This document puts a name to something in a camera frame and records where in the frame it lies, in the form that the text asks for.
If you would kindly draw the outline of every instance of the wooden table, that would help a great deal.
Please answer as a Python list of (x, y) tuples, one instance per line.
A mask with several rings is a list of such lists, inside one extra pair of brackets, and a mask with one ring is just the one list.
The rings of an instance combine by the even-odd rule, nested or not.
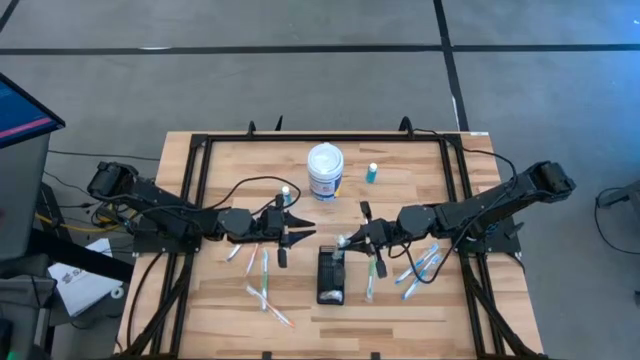
[[(191, 134), (171, 132), (167, 135), (158, 169), (158, 186), (178, 195)], [(467, 148), (492, 150), (486, 134), (463, 133), (462, 139)], [(246, 293), (243, 273), (253, 245), (246, 245), (231, 263), (226, 263), (224, 260), (232, 245), (226, 241), (203, 240), (202, 249), (195, 257), (180, 357), (259, 358), (263, 351), (272, 351), (274, 358), (369, 358), (371, 352), (380, 352), (383, 358), (473, 358), (473, 340), (457, 255), (452, 255), (446, 262), (435, 283), (420, 286), (417, 293), (404, 302), (400, 295), (408, 284), (396, 286), (393, 280), (408, 267), (408, 261), (406, 257), (386, 259), (385, 255), (389, 276), (376, 280), (374, 302), (369, 304), (364, 301), (368, 258), (348, 253), (345, 306), (316, 304), (318, 246), (332, 245), (336, 235), (358, 229), (362, 222), (360, 200), (371, 203), (374, 217), (387, 219), (395, 219), (404, 205), (447, 201), (437, 143), (334, 143), (344, 153), (345, 167), (340, 198), (333, 203), (314, 200), (308, 190), (307, 154), (315, 144), (215, 143), (205, 206), (218, 201), (241, 179), (275, 175), (303, 189), (302, 198), (291, 211), (298, 217), (316, 222), (317, 234), (289, 251), (287, 269), (278, 268), (275, 245), (266, 245), (271, 261), (270, 302), (295, 322), (295, 329), (285, 327), (269, 313), (262, 313), (257, 299)], [(452, 149), (450, 153), (458, 198), (461, 199), (462, 189)], [(191, 201), (195, 197), (201, 159), (200, 154), (191, 185)], [(371, 162), (378, 164), (379, 172), (375, 184), (366, 184), (364, 176)], [(500, 182), (493, 157), (467, 153), (466, 162), (474, 193)], [(271, 180), (246, 183), (227, 205), (258, 209), (281, 186)], [(414, 243), (412, 254), (418, 256), (434, 241), (428, 237)], [(440, 240), (439, 244), (446, 250), (450, 241)], [(118, 335), (121, 344), (125, 344), (133, 290), (153, 257), (144, 255), (136, 261)], [(133, 319), (134, 338), (157, 309), (166, 258), (164, 255), (156, 263), (141, 291)], [(525, 344), (535, 351), (542, 351), (522, 269), (500, 254), (490, 255), (488, 263), (496, 303), (502, 315)], [(248, 277), (256, 288), (260, 286), (259, 265), (258, 258)], [(486, 315), (484, 310), (480, 311), (486, 347), (492, 351)], [(173, 311), (167, 319), (163, 351), (169, 348)]]

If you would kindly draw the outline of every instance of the white plastic tub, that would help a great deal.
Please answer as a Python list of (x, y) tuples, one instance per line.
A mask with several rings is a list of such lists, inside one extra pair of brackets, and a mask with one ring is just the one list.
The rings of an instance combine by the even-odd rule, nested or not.
[(309, 151), (307, 170), (309, 188), (320, 201), (334, 200), (340, 189), (344, 157), (342, 151), (329, 143), (316, 145)]

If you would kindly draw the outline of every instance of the small bottle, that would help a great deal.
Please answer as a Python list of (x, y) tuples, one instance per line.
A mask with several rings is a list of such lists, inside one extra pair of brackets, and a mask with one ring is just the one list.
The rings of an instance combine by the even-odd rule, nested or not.
[(285, 205), (291, 204), (291, 191), (289, 190), (288, 186), (282, 187), (282, 196), (284, 197)]
[(369, 168), (367, 169), (367, 177), (366, 180), (369, 184), (373, 184), (376, 181), (376, 174), (378, 173), (378, 164), (371, 163), (369, 164)]

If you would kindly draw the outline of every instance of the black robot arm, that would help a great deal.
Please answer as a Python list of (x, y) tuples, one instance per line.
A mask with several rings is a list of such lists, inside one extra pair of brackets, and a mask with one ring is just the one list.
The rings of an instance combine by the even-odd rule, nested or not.
[(539, 162), (517, 177), (461, 202), (411, 205), (400, 210), (396, 221), (372, 220), (367, 202), (361, 209), (367, 219), (356, 234), (349, 238), (344, 250), (366, 253), (377, 258), (379, 277), (386, 276), (380, 256), (383, 248), (408, 244), (431, 235), (450, 238), (461, 233), (481, 239), (490, 227), (534, 202), (553, 203), (566, 199), (575, 184), (562, 167), (549, 161)]
[[(288, 231), (287, 228), (314, 226), (285, 210), (282, 195), (277, 195), (254, 219), (248, 209), (238, 208), (197, 208), (157, 187), (153, 180), (138, 176), (138, 171), (130, 165), (115, 162), (100, 162), (98, 171), (87, 187), (89, 194), (101, 201), (115, 205), (126, 205), (156, 225), (156, 230), (175, 241), (189, 242), (205, 237), (234, 244), (275, 242), (278, 244), (278, 264), (286, 267), (285, 248), (315, 233), (315, 230)], [(130, 219), (118, 218), (132, 233), (137, 223)]]

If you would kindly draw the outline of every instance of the white cap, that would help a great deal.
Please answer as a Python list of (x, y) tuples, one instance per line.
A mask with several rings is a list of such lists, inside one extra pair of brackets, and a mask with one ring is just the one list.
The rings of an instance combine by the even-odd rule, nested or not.
[(307, 168), (311, 175), (320, 180), (333, 180), (342, 173), (344, 158), (337, 147), (322, 143), (309, 151)]

